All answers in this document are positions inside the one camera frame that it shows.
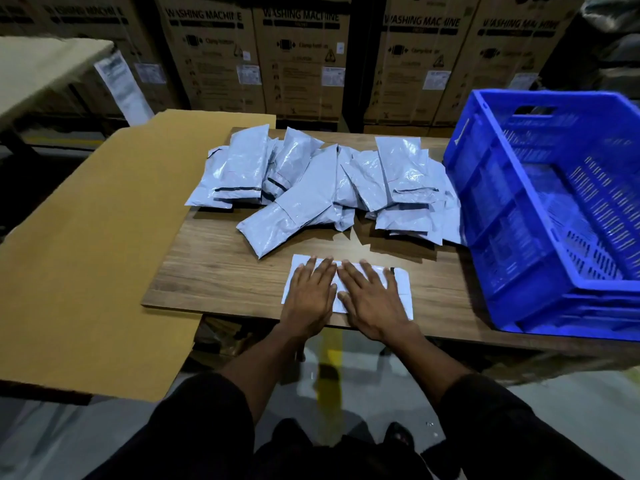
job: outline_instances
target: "gray floor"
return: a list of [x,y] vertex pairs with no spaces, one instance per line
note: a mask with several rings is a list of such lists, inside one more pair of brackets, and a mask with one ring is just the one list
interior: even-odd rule
[[[327,354],[327,346],[343,351]],[[307,361],[276,387],[258,424],[256,447],[291,416],[319,444],[333,444],[363,422],[380,441],[393,420],[411,430],[419,451],[441,441],[435,412],[398,359],[380,357],[381,348],[354,331],[310,340]],[[181,374],[176,384],[184,379]],[[619,372],[583,372],[511,390],[606,466],[638,479],[637,387]],[[0,477],[80,478],[131,437],[154,406],[107,397],[86,407],[0,398]]]

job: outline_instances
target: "black sleeve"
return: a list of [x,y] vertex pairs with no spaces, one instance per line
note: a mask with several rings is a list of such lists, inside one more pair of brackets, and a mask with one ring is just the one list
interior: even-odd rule
[[480,375],[453,384],[438,416],[469,480],[620,478]]
[[185,380],[86,478],[244,478],[253,435],[244,393],[219,374],[200,374]]

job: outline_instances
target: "forearm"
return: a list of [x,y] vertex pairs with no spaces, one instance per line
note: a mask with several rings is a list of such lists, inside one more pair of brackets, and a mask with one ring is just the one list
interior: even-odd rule
[[415,323],[407,322],[388,334],[386,345],[418,382],[432,406],[457,380],[471,371],[424,338]]
[[254,424],[262,416],[276,382],[302,345],[300,339],[295,338],[282,324],[277,324],[264,340],[220,370],[220,375],[244,393]]

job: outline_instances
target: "blue plastic crate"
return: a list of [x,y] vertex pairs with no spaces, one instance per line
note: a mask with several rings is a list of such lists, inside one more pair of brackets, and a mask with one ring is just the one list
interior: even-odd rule
[[444,154],[501,330],[640,341],[640,111],[473,91]]

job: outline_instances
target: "white label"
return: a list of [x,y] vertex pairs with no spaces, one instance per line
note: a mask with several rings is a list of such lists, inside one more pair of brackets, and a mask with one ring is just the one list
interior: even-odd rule
[[240,84],[252,84],[254,86],[261,86],[262,80],[260,79],[260,66],[237,66],[238,81]]
[[322,67],[322,85],[344,87],[344,67]]
[[154,117],[129,66],[118,50],[93,65],[109,88],[130,126],[143,125]]
[[164,71],[160,64],[140,64],[136,62],[136,72],[142,82],[148,84],[166,84]]
[[531,85],[536,81],[537,78],[537,72],[518,72],[513,76],[513,79],[509,84],[509,89],[526,91],[531,87]]
[[427,89],[444,91],[447,87],[447,81],[451,75],[450,70],[430,70],[427,72],[427,77],[424,78],[424,85],[422,90]]

